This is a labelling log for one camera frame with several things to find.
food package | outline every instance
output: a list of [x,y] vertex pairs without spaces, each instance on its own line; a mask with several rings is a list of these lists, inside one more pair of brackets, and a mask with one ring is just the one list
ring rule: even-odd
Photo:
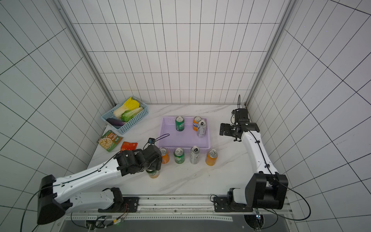
[[138,143],[123,142],[121,145],[121,151],[134,151],[137,148]]
[[117,146],[121,139],[122,137],[109,130],[102,137],[100,137],[100,139],[98,139],[98,143],[109,152]]

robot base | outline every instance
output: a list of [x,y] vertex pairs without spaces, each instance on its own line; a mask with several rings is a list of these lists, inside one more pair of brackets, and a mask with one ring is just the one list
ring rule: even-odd
[[253,212],[253,209],[245,204],[236,203],[233,199],[233,188],[230,188],[227,196],[213,198],[215,212]]

white marble surface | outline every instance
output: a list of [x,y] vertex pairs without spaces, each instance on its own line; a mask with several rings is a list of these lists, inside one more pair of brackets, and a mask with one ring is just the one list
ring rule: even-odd
[[242,143],[233,142],[233,137],[219,135],[220,123],[230,123],[231,111],[235,108],[236,105],[149,105],[149,114],[124,134],[123,140],[112,152],[98,145],[88,168],[111,158],[120,150],[123,141],[137,142],[137,148],[143,148],[149,137],[159,136],[162,117],[169,115],[208,119],[211,148],[219,154],[216,164],[208,166],[205,154],[201,155],[198,164],[189,162],[189,154],[186,154],[183,164],[177,164],[174,156],[169,154],[170,162],[161,166],[156,179],[151,179],[146,172],[128,174],[87,191],[119,187],[123,195],[225,195],[231,187],[245,188],[253,173],[246,149]]

eggplant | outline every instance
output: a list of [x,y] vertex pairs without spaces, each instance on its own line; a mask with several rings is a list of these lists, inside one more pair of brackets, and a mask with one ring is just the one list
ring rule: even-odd
[[107,122],[109,122],[112,126],[114,126],[116,129],[120,129],[123,125],[125,125],[125,122],[114,119],[114,118],[107,118]]

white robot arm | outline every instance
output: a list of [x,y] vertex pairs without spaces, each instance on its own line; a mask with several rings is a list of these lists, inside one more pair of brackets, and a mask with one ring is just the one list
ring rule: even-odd
[[40,184],[37,223],[47,224],[66,213],[77,210],[124,212],[126,202],[119,188],[92,193],[82,193],[82,191],[126,174],[134,174],[146,169],[160,170],[161,163],[160,150],[150,144],[144,150],[120,151],[107,162],[70,176],[59,178],[53,175],[46,176]]
[[286,176],[279,174],[270,161],[259,128],[256,123],[250,122],[247,109],[238,108],[232,113],[235,123],[221,123],[220,135],[232,136],[234,141],[244,144],[254,174],[244,189],[230,188],[227,193],[230,207],[247,205],[251,209],[282,209],[288,186]]

